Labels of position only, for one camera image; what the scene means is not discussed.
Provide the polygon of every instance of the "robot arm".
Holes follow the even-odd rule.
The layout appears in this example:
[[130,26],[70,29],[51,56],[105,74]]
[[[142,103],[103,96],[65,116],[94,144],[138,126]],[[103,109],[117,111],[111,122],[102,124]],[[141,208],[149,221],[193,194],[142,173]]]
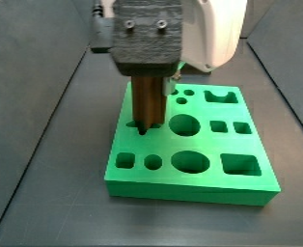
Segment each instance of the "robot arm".
[[102,0],[114,14],[110,54],[118,71],[131,77],[131,110],[138,132],[165,121],[166,77],[178,61],[204,72],[232,58],[246,0]]

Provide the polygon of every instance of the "dark gray tabletop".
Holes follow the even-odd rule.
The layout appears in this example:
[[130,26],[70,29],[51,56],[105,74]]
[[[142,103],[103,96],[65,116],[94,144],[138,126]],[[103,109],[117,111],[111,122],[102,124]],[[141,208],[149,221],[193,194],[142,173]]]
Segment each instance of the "dark gray tabletop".
[[87,42],[71,1],[0,1],[0,219]]
[[248,38],[254,26],[262,18],[262,15],[269,11],[274,2],[276,0],[246,0],[241,38]]
[[303,0],[278,0],[248,43],[303,123]]
[[107,196],[127,80],[107,55],[87,53],[0,225],[0,246],[303,245],[303,127],[245,41],[222,68],[182,83],[242,89],[282,187],[264,207]]

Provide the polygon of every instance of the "green block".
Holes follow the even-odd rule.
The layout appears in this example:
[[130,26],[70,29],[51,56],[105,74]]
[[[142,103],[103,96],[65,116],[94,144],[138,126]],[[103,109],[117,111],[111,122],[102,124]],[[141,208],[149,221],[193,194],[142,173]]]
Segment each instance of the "green block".
[[264,206],[281,189],[240,89],[176,85],[141,136],[129,84],[105,182],[110,196]]

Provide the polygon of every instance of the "large circular hole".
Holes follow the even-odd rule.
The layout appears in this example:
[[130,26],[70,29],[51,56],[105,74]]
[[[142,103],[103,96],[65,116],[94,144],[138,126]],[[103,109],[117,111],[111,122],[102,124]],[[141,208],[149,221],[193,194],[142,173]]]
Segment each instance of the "large circular hole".
[[145,157],[145,167],[154,171],[158,170],[162,166],[162,159],[160,156],[152,154]]
[[180,136],[193,136],[201,128],[197,119],[185,114],[172,117],[169,127],[172,132]]
[[178,104],[185,104],[185,103],[186,103],[186,99],[185,99],[184,97],[180,97],[180,98],[176,100],[176,102],[177,102]]
[[182,173],[198,174],[209,167],[208,158],[194,151],[180,151],[170,158],[172,166]]

